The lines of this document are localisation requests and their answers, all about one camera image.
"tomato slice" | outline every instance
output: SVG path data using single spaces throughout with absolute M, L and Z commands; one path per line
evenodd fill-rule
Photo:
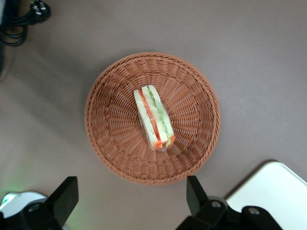
M 158 127 L 157 127 L 157 123 L 155 121 L 155 118 L 154 118 L 154 115 L 144 97 L 144 94 L 143 94 L 143 91 L 142 90 L 139 90 L 139 93 L 140 93 L 140 96 L 141 96 L 141 99 L 142 99 L 142 102 L 144 104 L 144 107 L 146 109 L 146 113 L 147 115 L 149 116 L 149 119 L 150 119 L 150 122 L 152 123 L 152 126 L 153 126 L 153 129 L 154 129 L 154 134 L 156 135 L 158 141 L 156 143 L 154 143 L 153 145 L 156 147 L 156 148 L 162 148 L 162 142 L 161 142 L 161 138 L 160 138 L 160 135 L 159 135 L 159 131 L 158 131 Z

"green light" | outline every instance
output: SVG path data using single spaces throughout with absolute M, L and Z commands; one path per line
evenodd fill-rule
M 2 201 L 2 204 L 0 206 L 0 210 L 6 206 L 11 200 L 14 199 L 15 196 L 17 196 L 18 193 L 8 193 L 4 198 L 3 198 L 3 201 Z

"woven pattern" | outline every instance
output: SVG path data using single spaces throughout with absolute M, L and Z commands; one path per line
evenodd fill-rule
M 156 87 L 176 141 L 151 151 L 133 91 Z M 99 159 L 119 176 L 140 184 L 171 184 L 196 172 L 209 158 L 220 130 L 220 109 L 208 80 L 177 57 L 145 52 L 103 71 L 86 102 L 85 129 Z

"basket rim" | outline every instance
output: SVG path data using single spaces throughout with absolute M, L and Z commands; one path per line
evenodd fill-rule
M 142 58 L 160 57 L 160 58 L 166 58 L 168 60 L 172 60 L 174 62 L 180 63 L 181 68 L 185 69 L 187 72 L 192 71 L 192 73 L 195 74 L 194 77 L 195 77 L 197 83 L 205 86 L 205 89 L 208 90 L 207 95 L 209 97 L 209 101 L 212 104 L 214 126 L 213 126 L 213 129 L 212 129 L 213 135 L 212 135 L 212 138 L 209 142 L 208 149 L 207 149 L 208 154 L 203 154 L 203 156 L 200 157 L 194 165 L 191 165 L 185 171 L 183 171 L 179 174 L 176 174 L 174 176 L 171 176 L 171 177 L 166 177 L 166 178 L 162 178 L 162 179 L 136 178 L 136 177 L 127 175 L 126 173 L 122 172 L 120 169 L 115 167 L 107 158 L 97 154 L 97 152 L 99 151 L 99 147 L 96 144 L 96 141 L 93 137 L 92 127 L 89 124 L 89 121 L 91 120 L 91 110 L 92 110 L 92 106 L 93 106 L 93 102 L 94 102 L 92 99 L 97 96 L 97 89 L 100 88 L 105 83 L 107 78 L 105 78 L 104 76 L 107 76 L 107 74 L 109 72 L 111 72 L 115 67 L 133 62 L 139 57 L 142 57 Z M 214 92 L 213 87 L 211 86 L 211 84 L 209 83 L 207 78 L 196 67 L 194 67 L 192 64 L 188 63 L 187 61 L 185 61 L 185 60 L 183 60 L 179 57 L 170 55 L 170 54 L 161 53 L 161 52 L 141 52 L 141 53 L 131 54 L 131 55 L 128 55 L 128 56 L 125 56 L 125 57 L 119 59 L 118 61 L 116 61 L 113 64 L 111 64 L 110 66 L 108 66 L 98 76 L 98 78 L 95 80 L 95 82 L 92 85 L 91 90 L 89 91 L 89 94 L 87 96 L 85 110 L 84 110 L 84 124 L 85 124 L 85 131 L 86 131 L 88 140 L 90 141 L 91 146 L 92 146 L 95 154 L 112 172 L 116 173 L 117 175 L 123 177 L 124 179 L 126 179 L 128 181 L 135 182 L 135 183 L 138 183 L 138 184 L 148 184 L 148 185 L 159 185 L 160 184 L 161 185 L 161 184 L 175 183 L 175 182 L 179 181 L 180 179 L 185 178 L 188 175 L 191 175 L 192 173 L 197 172 L 201 168 L 201 166 L 210 158 L 210 156 L 212 155 L 213 150 L 216 146 L 216 143 L 218 141 L 219 134 L 220 134 L 221 113 L 220 113 L 219 101 L 218 101 L 218 98 L 217 98 L 217 96 Z

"sandwich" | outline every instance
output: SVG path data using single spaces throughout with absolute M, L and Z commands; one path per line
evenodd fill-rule
M 153 150 L 170 147 L 176 137 L 156 88 L 145 85 L 133 93 L 150 147 Z

